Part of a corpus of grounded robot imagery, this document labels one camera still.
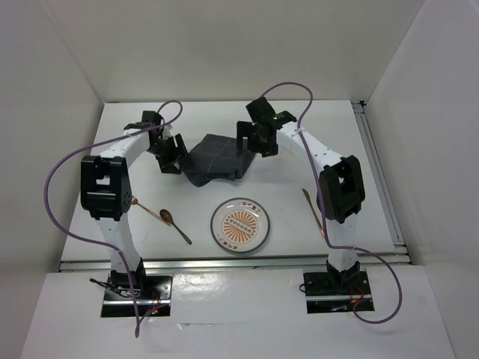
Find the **dark grey checked cloth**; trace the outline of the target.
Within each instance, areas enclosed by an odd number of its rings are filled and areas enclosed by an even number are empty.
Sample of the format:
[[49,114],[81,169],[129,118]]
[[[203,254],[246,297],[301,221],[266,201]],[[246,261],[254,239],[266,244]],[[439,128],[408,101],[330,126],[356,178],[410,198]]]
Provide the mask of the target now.
[[180,170],[196,187],[212,180],[239,180],[253,162],[255,154],[249,150],[237,153],[236,139],[207,134],[180,161]]

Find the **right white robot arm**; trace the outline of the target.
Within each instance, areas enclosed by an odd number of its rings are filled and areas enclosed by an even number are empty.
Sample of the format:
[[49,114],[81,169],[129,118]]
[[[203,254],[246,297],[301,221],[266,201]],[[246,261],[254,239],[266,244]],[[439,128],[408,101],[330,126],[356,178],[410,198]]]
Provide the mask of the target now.
[[321,213],[329,248],[326,283],[335,293],[345,292],[360,272],[356,225],[365,199],[360,161],[330,150],[289,111],[275,111],[263,96],[250,102],[246,110],[251,120],[237,122],[237,153],[248,150],[269,157],[283,147],[311,167],[317,187],[313,207]]

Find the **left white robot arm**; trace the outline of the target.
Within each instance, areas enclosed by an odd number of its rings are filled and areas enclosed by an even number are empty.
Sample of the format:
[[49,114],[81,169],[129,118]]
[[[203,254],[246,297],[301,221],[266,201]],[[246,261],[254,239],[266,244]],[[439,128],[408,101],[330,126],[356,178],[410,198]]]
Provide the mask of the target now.
[[81,162],[82,208],[89,212],[102,231],[109,249],[109,280],[130,298],[147,291],[143,259],[135,248],[129,228],[132,206],[129,167],[144,152],[154,155],[164,174],[179,174],[180,160],[188,154],[183,137],[171,133],[172,126],[155,111],[144,111],[141,121],[124,127],[121,140],[97,156]]

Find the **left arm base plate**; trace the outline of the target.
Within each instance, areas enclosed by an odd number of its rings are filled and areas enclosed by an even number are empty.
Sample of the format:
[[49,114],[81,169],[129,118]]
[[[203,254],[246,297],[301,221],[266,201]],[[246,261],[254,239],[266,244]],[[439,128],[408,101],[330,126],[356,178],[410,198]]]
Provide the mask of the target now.
[[143,277],[141,284],[133,279],[134,290],[131,291],[127,278],[114,281],[111,275],[107,280],[90,278],[91,283],[104,290],[101,317],[134,317],[135,310],[132,294],[135,295],[139,317],[168,317],[171,315],[171,275],[151,275]]

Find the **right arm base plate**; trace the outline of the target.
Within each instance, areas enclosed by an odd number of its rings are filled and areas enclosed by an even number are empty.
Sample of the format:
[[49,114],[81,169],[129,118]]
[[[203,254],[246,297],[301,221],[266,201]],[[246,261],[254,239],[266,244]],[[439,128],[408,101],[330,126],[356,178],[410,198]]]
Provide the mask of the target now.
[[305,295],[308,314],[353,312],[356,304],[357,312],[375,311],[366,271],[342,287],[333,284],[328,272],[305,272],[299,291]]

